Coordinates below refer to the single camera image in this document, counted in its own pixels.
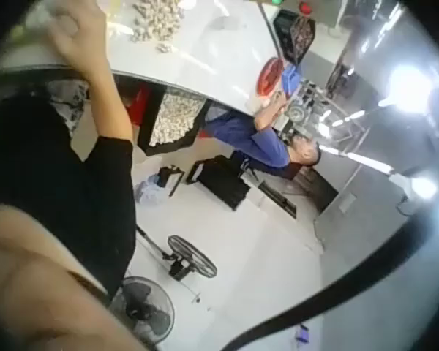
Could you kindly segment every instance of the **pile of small white parts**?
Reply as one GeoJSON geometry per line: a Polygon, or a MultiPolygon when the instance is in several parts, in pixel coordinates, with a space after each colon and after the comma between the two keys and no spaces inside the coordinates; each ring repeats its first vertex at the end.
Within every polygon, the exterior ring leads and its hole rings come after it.
{"type": "Polygon", "coordinates": [[[169,41],[181,26],[184,10],[179,0],[137,0],[133,7],[138,11],[132,40],[134,42],[169,41]]]}
{"type": "Polygon", "coordinates": [[[162,98],[149,145],[172,143],[185,136],[193,128],[195,117],[204,103],[205,99],[196,94],[168,88],[162,98]]]}

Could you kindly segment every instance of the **man's arm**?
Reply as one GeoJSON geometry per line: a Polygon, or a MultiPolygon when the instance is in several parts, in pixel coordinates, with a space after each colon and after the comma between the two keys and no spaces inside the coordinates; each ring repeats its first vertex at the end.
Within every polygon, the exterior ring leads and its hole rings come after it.
{"type": "Polygon", "coordinates": [[[57,6],[59,17],[50,26],[50,38],[67,63],[89,83],[98,135],[132,141],[132,125],[106,56],[105,13],[95,0],[67,0],[57,6]],[[76,22],[75,34],[69,33],[62,15],[76,22]]]}
{"type": "Polygon", "coordinates": [[[279,116],[279,111],[286,104],[286,95],[282,91],[270,102],[270,104],[258,111],[254,117],[256,130],[261,131],[271,126],[274,120],[279,116]]]}

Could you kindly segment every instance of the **person in black shirt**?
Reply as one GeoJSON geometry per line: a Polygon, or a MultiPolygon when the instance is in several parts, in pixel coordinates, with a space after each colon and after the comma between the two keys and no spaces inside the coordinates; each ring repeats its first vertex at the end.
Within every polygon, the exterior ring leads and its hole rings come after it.
{"type": "Polygon", "coordinates": [[[104,306],[135,249],[132,126],[106,57],[105,14],[95,0],[60,6],[50,37],[89,83],[99,137],[82,162],[45,100],[0,103],[0,325],[29,349],[146,350],[104,306]]]}

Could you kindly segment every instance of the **black strap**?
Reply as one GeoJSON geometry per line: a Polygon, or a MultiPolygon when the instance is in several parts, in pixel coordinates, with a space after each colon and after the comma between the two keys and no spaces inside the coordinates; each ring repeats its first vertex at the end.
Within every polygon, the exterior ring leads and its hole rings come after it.
{"type": "Polygon", "coordinates": [[[409,218],[390,239],[352,271],[306,301],[245,331],[222,351],[238,350],[254,340],[298,325],[362,293],[395,271],[438,230],[439,197],[435,203],[426,205],[409,218]]]}

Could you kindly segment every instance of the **man in blue shirt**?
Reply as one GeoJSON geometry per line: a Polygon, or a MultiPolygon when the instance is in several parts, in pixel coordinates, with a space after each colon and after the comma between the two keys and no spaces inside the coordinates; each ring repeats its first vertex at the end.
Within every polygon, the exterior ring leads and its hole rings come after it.
{"type": "Polygon", "coordinates": [[[320,159],[317,143],[304,137],[294,137],[291,145],[287,146],[271,128],[285,104],[286,96],[280,92],[254,118],[213,106],[206,116],[205,130],[216,139],[269,167],[282,168],[290,162],[313,166],[320,159]]]}

